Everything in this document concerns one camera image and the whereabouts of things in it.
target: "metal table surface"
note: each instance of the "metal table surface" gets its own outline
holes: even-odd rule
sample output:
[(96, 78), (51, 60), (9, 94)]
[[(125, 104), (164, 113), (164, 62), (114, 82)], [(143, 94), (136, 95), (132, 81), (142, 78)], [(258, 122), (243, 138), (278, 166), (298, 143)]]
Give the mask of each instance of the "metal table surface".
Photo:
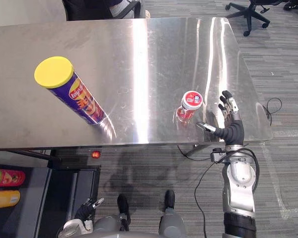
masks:
[[(106, 111), (89, 125), (34, 80), (50, 56), (65, 56)], [(225, 18), (77, 21), (0, 27), (0, 149), (216, 141), (197, 121), (224, 126), (217, 107), (233, 93), (245, 141), (272, 138)], [(202, 108), (188, 124), (174, 113), (186, 91)]]

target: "office chair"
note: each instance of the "office chair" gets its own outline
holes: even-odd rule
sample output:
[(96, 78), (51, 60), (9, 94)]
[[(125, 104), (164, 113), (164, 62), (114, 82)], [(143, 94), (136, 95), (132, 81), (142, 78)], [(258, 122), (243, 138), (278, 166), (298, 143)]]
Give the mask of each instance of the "office chair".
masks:
[[(233, 13), (231, 15), (226, 16), (226, 18), (232, 18), (232, 17), (236, 17), (236, 16), (244, 16), (244, 18), (247, 19), (247, 27), (248, 27), (248, 31), (244, 31), (244, 36), (248, 36), (250, 31), (252, 30), (252, 17), (255, 17), (261, 21), (263, 21), (263, 28), (268, 27), (270, 21), (268, 19), (266, 19), (265, 17), (263, 17), (262, 15), (258, 14), (257, 12), (255, 12), (255, 8), (256, 6), (262, 6), (263, 5), (278, 5), (281, 2), (283, 2), (285, 0), (250, 0), (250, 5), (249, 7), (245, 7), (245, 6), (241, 6), (235, 3), (230, 2), (228, 5), (225, 6), (225, 10), (229, 10), (230, 7), (234, 7), (237, 10), (239, 10), (236, 13)], [(269, 8), (265, 8), (263, 7), (263, 10), (260, 11), (260, 13), (265, 13), (269, 10)]]
[(117, 16), (113, 17), (106, 0), (63, 0), (66, 13), (66, 21), (79, 20), (101, 20), (101, 19), (122, 19), (131, 10), (134, 10), (134, 17), (140, 17), (140, 2), (132, 1)]

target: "yellow can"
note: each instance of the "yellow can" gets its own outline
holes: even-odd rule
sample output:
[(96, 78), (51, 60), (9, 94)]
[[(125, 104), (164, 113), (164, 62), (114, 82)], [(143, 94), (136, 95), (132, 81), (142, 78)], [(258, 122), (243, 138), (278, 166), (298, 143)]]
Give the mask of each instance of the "yellow can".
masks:
[(20, 200), (20, 192), (17, 190), (0, 191), (0, 208), (11, 207)]

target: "robot finger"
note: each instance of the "robot finger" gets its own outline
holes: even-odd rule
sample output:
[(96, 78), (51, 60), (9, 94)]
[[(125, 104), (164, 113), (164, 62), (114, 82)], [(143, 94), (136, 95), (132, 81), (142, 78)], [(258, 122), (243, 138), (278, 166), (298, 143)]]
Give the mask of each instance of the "robot finger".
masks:
[(209, 125), (209, 124), (206, 124), (206, 123), (204, 123), (204, 122), (198, 122), (197, 123), (197, 126), (199, 127), (199, 128), (201, 128), (202, 130), (206, 130), (206, 131), (208, 131), (208, 132), (210, 132), (210, 133), (212, 133), (212, 134), (214, 134), (214, 132), (216, 131), (216, 127), (214, 127), (214, 126), (212, 126), (212, 125)]
[(233, 114), (237, 114), (239, 110), (233, 95), (227, 90), (223, 91), (222, 94), (225, 96), (225, 99), (229, 104), (230, 111), (232, 111)]
[(230, 107), (229, 107), (229, 104), (228, 104), (227, 100), (226, 100), (225, 97), (223, 97), (223, 96), (220, 96), (220, 100), (223, 102), (224, 107), (225, 107), (227, 113), (229, 114), (229, 112), (230, 112)]
[(223, 107), (222, 104), (219, 104), (219, 109), (222, 111), (223, 116), (224, 116), (224, 119), (226, 120), (226, 118), (227, 118), (227, 111), (226, 111), (225, 107)]

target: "table leg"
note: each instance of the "table leg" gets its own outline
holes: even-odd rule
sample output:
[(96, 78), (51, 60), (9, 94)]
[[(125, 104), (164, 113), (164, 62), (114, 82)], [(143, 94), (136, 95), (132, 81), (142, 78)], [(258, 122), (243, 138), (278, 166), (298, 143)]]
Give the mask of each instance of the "table leg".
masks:
[(185, 155), (186, 156), (191, 156), (195, 154), (196, 152), (203, 150), (204, 148), (207, 148), (208, 145), (193, 145), (193, 149), (187, 152)]

